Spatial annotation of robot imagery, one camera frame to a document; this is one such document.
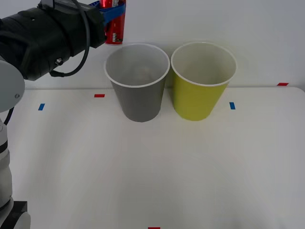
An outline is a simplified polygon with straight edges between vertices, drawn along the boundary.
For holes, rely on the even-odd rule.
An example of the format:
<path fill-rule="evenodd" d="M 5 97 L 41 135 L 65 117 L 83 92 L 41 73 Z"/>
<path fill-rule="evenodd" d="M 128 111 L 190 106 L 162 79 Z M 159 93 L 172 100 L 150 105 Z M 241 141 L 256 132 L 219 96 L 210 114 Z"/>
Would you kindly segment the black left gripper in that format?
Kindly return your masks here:
<path fill-rule="evenodd" d="M 100 1 L 90 4 L 80 3 L 88 21 L 90 31 L 90 46 L 97 48 L 105 42 L 104 24 L 122 16 L 126 11 L 126 4 L 103 8 Z M 86 48 L 86 29 L 79 9 L 72 2 L 71 13 L 68 17 L 68 39 L 71 57 L 84 51 Z"/>

